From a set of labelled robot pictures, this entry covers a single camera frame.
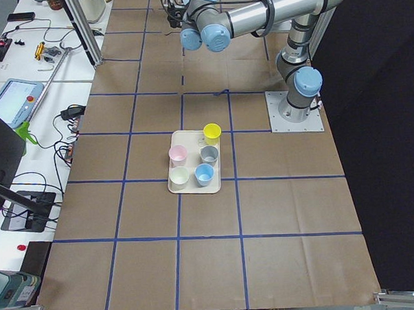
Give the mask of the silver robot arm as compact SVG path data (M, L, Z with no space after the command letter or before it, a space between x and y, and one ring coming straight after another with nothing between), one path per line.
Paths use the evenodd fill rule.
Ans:
M161 0L170 27L181 30L181 46L196 51L205 45L211 52L225 50L231 39L251 34L267 36L273 26L291 22L286 46L276 57L276 66L288 87L280 101L280 116L291 123L305 121L314 110L323 77L307 65L310 39L320 16L343 0L252 0L241 8L219 12L220 0Z

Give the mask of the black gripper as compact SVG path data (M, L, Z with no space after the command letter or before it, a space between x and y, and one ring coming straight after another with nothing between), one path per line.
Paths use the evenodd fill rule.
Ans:
M186 8L181 5L180 6L169 5L166 8L166 13L168 15L168 22L171 28L181 28L185 11L186 11Z

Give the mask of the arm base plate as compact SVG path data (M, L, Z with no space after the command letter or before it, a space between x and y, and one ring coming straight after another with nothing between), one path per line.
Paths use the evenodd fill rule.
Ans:
M272 133L324 132L320 110L312 110L315 99L308 108L295 108L288 103L288 91L266 91L266 107Z

